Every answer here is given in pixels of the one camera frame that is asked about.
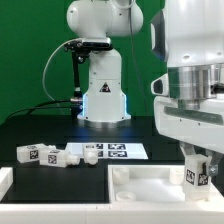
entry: black and white pattern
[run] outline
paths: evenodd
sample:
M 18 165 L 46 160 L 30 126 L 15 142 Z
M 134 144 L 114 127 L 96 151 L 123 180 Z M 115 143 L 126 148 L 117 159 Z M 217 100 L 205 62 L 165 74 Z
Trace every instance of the black and white pattern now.
M 187 170 L 186 181 L 189 182 L 190 184 L 194 185 L 195 173 L 190 170 Z
M 121 158 L 121 157 L 128 157 L 127 152 L 125 151 L 108 151 L 109 158 Z
M 208 185 L 208 176 L 204 174 L 199 174 L 198 186 Z
M 39 158 L 39 151 L 38 150 L 32 150 L 30 151 L 30 159 L 38 159 Z
M 126 150 L 125 144 L 108 144 L 109 150 Z
M 99 151 L 99 152 L 98 152 L 98 157 L 99 157 L 99 158 L 103 158 L 103 151 Z
M 103 144 L 96 144 L 97 149 L 102 149 L 103 150 Z
M 57 164 L 57 156 L 56 155 L 48 155 L 48 163 L 49 164 Z

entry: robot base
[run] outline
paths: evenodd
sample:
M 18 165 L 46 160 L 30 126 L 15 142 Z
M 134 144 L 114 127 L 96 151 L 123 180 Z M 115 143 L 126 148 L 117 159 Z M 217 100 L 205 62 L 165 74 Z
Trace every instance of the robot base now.
M 91 128 L 105 128 L 105 129 L 120 128 L 129 126 L 131 124 L 131 116 L 127 115 L 123 120 L 117 122 L 96 122 L 84 119 L 83 116 L 79 115 L 78 124 Z

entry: white plastic container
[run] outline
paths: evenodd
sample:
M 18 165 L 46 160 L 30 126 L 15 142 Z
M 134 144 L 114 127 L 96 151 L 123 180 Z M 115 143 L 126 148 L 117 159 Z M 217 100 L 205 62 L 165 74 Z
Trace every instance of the white plastic container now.
M 83 144 L 83 158 L 85 163 L 95 165 L 98 163 L 99 150 L 96 148 L 96 143 Z
M 67 167 L 68 165 L 78 165 L 80 157 L 72 155 L 65 150 L 43 149 L 40 151 L 40 165 Z
M 56 149 L 55 146 L 46 146 L 44 144 L 26 145 L 17 147 L 17 160 L 20 163 L 28 163 L 39 160 L 40 150 L 43 148 Z

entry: black cable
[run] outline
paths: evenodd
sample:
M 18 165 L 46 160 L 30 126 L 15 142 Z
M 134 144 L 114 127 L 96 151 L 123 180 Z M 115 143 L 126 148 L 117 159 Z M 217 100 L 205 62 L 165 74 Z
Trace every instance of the black cable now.
M 145 112 L 146 112 L 146 116 L 149 116 L 149 112 L 147 109 L 147 103 L 146 103 L 146 96 L 144 93 L 144 89 L 143 89 L 143 81 L 142 81 L 142 77 L 138 68 L 138 64 L 137 64 L 137 60 L 136 60 L 136 56 L 135 56 L 135 47 L 134 47 L 134 38 L 133 38 L 133 29 L 132 29 L 132 15 L 131 15 L 131 8 L 129 9 L 129 19 L 130 19 L 130 33 L 131 33 L 131 50 L 132 50 L 132 58 L 133 58 L 133 62 L 134 62 L 134 68 L 135 68 L 135 72 L 136 72 L 136 76 L 138 79 L 138 85 L 140 87 L 140 92 L 144 101 L 144 107 L 145 107 Z
M 15 114 L 21 113 L 23 111 L 27 110 L 50 110 L 50 109 L 71 109 L 71 107 L 30 107 L 30 108 L 25 108 L 22 110 L 17 110 L 13 113 L 11 113 L 8 117 L 6 117 L 5 121 L 7 121 L 9 118 L 13 117 Z
M 36 107 L 44 107 L 44 106 L 47 106 L 47 105 L 51 105 L 51 104 L 59 104 L 59 103 L 70 103 L 70 100 L 54 100 L 54 101 L 47 101 L 47 102 L 40 103 L 40 104 L 34 106 L 34 108 L 36 108 Z M 29 114 L 33 113 L 33 111 L 35 111 L 35 109 L 31 109 L 31 110 L 29 110 L 26 114 L 29 115 Z

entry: paper sheet with markers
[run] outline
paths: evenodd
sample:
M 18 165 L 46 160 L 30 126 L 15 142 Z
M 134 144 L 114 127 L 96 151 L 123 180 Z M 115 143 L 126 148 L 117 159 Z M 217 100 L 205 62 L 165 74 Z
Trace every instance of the paper sheet with markers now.
M 136 143 L 95 143 L 99 159 L 148 159 L 142 144 Z M 68 143 L 66 151 L 83 158 L 82 143 Z

